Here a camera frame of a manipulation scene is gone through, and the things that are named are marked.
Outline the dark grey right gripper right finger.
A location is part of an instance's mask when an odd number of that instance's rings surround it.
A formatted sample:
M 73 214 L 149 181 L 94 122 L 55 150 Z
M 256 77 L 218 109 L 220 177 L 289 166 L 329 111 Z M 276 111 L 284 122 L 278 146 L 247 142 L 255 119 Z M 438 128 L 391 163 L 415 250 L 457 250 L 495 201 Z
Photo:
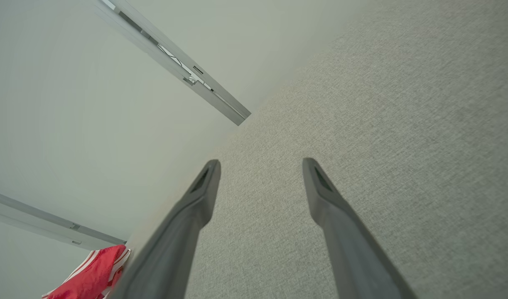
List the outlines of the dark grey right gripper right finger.
M 313 158 L 302 161 L 309 213 L 324 233 L 341 299 L 415 299 L 379 243 Z

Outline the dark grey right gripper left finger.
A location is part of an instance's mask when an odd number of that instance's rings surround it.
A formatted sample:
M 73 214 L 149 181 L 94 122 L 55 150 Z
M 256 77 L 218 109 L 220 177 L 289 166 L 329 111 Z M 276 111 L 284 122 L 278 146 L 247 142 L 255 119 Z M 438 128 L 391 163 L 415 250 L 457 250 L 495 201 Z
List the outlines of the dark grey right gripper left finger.
M 110 299 L 183 299 L 199 233 L 212 218 L 221 164 L 208 161 L 131 261 Z

